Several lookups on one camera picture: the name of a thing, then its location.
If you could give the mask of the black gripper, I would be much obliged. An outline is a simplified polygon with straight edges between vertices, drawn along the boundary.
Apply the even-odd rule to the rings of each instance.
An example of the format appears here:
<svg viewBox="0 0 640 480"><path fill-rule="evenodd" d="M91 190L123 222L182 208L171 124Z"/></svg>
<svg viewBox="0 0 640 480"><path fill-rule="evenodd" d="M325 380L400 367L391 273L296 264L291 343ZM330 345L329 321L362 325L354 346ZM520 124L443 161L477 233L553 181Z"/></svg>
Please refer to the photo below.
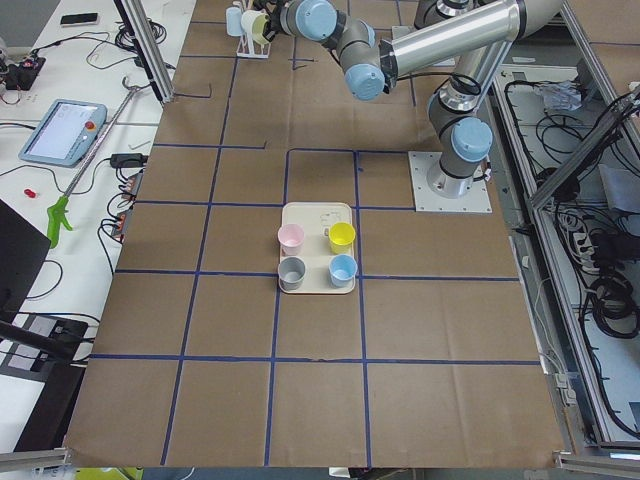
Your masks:
<svg viewBox="0 0 640 480"><path fill-rule="evenodd" d="M269 43L279 34L294 35L293 28L288 23L288 14L292 7L292 1L265 0L262 2L262 10L268 16L263 36Z"/></svg>

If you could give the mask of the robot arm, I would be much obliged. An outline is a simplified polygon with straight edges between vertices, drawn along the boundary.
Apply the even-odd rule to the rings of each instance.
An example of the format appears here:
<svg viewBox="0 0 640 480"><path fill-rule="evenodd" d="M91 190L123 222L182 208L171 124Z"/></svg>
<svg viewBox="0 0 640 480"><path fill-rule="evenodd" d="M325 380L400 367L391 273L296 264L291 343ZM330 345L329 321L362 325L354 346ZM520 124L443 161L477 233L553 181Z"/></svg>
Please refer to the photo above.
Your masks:
<svg viewBox="0 0 640 480"><path fill-rule="evenodd" d="M442 153L427 173L437 195L468 193L476 169L493 143L491 128L476 111L511 46L545 26L559 1L422 1L413 30L377 40L362 19L329 1L255 1L266 15L257 38L300 37L320 44L340 66L352 95L370 101L432 66L453 59L455 68L434 92L427 110Z"/></svg>

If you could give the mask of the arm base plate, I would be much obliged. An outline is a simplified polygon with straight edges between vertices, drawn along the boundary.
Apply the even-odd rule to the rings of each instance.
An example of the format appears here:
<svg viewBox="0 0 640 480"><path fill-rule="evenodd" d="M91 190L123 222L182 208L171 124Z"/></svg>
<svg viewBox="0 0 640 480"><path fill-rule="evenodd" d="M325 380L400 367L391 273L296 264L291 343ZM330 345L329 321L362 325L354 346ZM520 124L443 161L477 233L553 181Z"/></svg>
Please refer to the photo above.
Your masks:
<svg viewBox="0 0 640 480"><path fill-rule="evenodd" d="M410 151L409 170L415 211L441 214L491 214L485 175L478 166L467 179L444 173L440 152Z"/></svg>

